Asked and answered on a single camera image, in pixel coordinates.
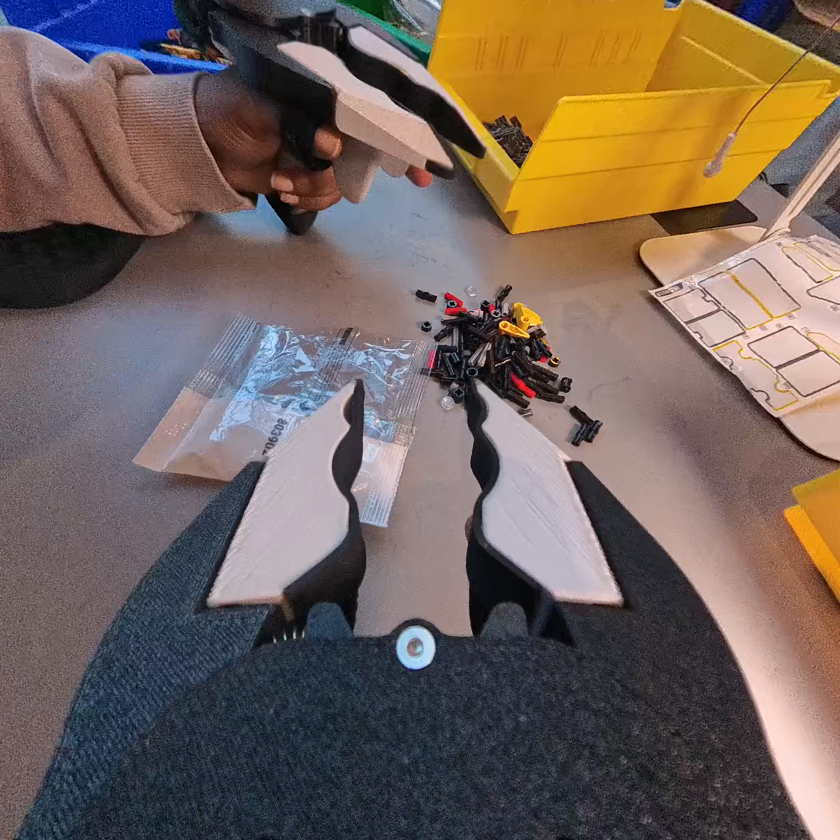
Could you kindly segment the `heap of black connector pegs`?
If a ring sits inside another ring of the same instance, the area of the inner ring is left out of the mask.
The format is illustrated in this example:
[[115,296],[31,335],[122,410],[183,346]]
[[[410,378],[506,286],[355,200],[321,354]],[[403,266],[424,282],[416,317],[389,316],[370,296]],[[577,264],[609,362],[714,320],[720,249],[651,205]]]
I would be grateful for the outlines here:
[[484,122],[484,127],[517,168],[522,168],[533,147],[533,141],[516,115]]

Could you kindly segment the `yellow storage bin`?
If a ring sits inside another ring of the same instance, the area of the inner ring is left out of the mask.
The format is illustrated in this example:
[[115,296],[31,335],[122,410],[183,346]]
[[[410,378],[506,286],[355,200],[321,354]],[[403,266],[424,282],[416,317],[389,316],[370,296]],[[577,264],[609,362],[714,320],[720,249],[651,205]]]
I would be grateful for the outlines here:
[[681,2],[668,43],[675,78],[690,88],[826,84],[838,95],[838,2]]
[[[443,2],[427,68],[486,146],[451,151],[510,233],[728,203],[837,100],[677,81],[679,4]],[[521,168],[484,127],[501,115],[533,141]]]

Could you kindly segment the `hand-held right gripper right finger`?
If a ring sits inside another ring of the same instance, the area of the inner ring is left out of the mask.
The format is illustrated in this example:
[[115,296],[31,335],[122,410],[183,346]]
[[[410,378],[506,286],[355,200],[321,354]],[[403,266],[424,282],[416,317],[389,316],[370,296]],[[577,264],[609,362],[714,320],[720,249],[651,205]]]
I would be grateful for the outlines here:
[[623,606],[569,456],[483,382],[465,407],[477,545],[551,603]]

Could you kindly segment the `clear plastic bag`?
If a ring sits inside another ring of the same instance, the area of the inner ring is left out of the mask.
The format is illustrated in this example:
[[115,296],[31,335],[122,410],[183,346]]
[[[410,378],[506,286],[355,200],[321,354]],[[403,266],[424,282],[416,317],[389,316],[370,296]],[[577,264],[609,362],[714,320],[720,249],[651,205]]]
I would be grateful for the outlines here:
[[304,333],[240,314],[181,390],[133,463],[158,473],[229,481],[265,459],[342,387],[364,385],[360,521],[386,528],[434,349],[423,339],[357,327]]

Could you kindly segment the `green storage bin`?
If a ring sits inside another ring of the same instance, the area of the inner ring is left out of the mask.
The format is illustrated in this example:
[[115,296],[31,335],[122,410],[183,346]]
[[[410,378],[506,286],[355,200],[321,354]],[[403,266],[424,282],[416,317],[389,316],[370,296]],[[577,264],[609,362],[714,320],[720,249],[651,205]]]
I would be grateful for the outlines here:
[[343,1],[372,19],[427,65],[442,10],[439,1]]

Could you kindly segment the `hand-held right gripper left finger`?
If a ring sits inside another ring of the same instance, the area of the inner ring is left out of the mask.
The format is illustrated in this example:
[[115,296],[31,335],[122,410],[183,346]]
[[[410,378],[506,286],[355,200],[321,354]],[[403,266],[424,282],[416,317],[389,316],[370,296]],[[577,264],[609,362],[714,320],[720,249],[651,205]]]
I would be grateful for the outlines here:
[[352,381],[262,465],[207,596],[209,608],[268,605],[355,615],[366,548],[353,485],[363,458],[364,384]]

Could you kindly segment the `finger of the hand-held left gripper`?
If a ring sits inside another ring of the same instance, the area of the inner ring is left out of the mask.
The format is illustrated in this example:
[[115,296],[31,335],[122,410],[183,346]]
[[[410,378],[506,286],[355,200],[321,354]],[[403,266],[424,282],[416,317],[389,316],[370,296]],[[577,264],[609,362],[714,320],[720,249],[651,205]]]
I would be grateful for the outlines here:
[[343,25],[342,60],[357,79],[421,118],[447,142],[483,158],[486,146],[443,86],[398,39],[372,24]]
[[355,77],[338,56],[299,41],[277,47],[291,68],[310,72],[333,94],[332,122],[343,149],[332,168],[347,201],[362,203],[380,171],[401,177],[413,166],[440,177],[453,174],[454,163],[432,126]]

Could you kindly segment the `yellow flat box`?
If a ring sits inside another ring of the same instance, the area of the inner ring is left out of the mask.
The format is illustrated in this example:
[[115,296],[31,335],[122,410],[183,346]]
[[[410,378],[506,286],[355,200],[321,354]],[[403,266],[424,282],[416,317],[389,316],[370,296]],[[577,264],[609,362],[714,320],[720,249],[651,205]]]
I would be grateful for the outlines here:
[[784,517],[839,601],[839,469],[792,488]]

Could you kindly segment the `blue storage bin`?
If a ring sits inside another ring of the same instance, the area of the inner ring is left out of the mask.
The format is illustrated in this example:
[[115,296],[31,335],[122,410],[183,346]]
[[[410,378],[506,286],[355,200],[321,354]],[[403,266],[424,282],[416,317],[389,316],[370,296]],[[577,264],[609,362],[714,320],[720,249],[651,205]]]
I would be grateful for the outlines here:
[[2,1],[1,8],[2,25],[43,35],[85,61],[120,53],[165,75],[224,68],[164,50],[180,27],[172,1]]

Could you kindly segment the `person's left forearm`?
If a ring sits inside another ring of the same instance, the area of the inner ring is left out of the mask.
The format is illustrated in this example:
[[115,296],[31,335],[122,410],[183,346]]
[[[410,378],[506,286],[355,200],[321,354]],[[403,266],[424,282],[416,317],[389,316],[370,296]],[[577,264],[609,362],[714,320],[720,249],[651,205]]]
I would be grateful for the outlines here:
[[196,116],[205,73],[155,75],[120,53],[86,62],[21,28],[1,34],[1,229],[90,224],[167,235],[250,210]]

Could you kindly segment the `person's left hand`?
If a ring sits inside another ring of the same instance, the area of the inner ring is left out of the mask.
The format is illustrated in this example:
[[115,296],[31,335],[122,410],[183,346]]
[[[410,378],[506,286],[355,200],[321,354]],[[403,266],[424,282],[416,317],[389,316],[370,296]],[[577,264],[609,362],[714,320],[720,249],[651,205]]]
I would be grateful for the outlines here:
[[244,196],[270,194],[296,212],[320,212],[342,196],[333,168],[310,171],[287,151],[278,108],[235,70],[201,75],[196,118],[225,181]]

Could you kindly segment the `pile of mixed small plastic parts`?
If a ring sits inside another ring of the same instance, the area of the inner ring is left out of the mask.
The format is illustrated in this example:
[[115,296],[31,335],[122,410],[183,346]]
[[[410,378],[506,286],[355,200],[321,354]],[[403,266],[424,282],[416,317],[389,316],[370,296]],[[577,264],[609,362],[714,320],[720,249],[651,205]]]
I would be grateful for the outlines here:
[[471,431],[482,412],[479,397],[494,396],[521,419],[533,416],[537,401],[562,406],[574,420],[571,445],[593,443],[602,421],[567,402],[573,381],[559,373],[543,319],[512,292],[506,284],[475,306],[446,292],[438,322],[418,323],[434,344],[425,374],[445,388],[442,404],[464,407]]

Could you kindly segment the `grey desk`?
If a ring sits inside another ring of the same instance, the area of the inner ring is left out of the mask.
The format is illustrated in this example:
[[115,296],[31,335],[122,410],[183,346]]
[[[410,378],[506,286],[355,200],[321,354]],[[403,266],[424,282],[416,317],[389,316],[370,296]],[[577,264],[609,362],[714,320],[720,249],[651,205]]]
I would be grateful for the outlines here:
[[838,604],[784,509],[833,465],[800,448],[650,300],[650,216],[509,235],[464,173],[289,236],[260,203],[154,239],[95,296],[2,312],[2,837],[39,787],[114,614],[218,486],[132,459],[242,312],[398,339],[437,322],[416,288],[537,309],[603,422],[584,461],[707,602],[814,838],[838,838]]

